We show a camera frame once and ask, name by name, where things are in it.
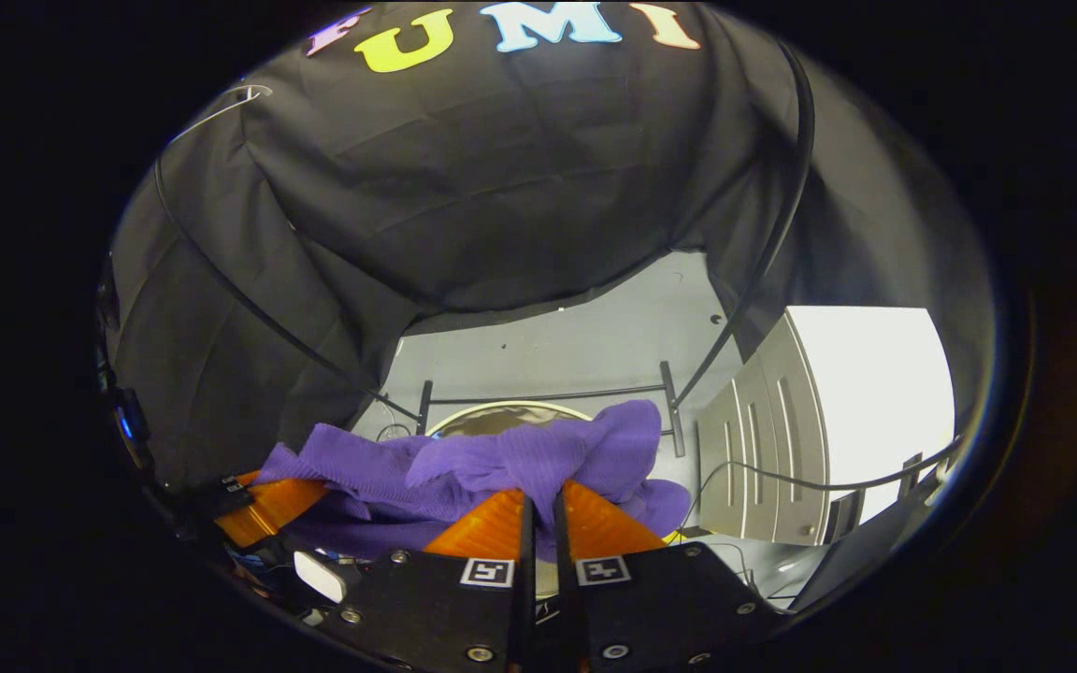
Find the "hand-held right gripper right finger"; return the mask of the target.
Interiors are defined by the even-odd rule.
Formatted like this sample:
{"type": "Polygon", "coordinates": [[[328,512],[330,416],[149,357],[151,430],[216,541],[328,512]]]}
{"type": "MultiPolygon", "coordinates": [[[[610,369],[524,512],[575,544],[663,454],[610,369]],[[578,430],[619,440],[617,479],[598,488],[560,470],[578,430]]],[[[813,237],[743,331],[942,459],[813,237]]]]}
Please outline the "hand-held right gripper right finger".
{"type": "Polygon", "coordinates": [[[589,487],[565,481],[553,515],[574,672],[713,672],[786,629],[709,546],[669,545],[589,487]]]}

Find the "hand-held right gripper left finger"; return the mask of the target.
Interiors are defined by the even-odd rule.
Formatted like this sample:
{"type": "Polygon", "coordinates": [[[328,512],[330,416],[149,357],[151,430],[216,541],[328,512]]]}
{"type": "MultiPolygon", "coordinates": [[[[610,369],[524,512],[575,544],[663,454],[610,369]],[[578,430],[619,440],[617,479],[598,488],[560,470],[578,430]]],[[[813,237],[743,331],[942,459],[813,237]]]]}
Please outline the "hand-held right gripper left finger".
{"type": "Polygon", "coordinates": [[[520,672],[536,601],[534,504],[486,499],[421,550],[365,566],[318,631],[384,672],[520,672]]]}

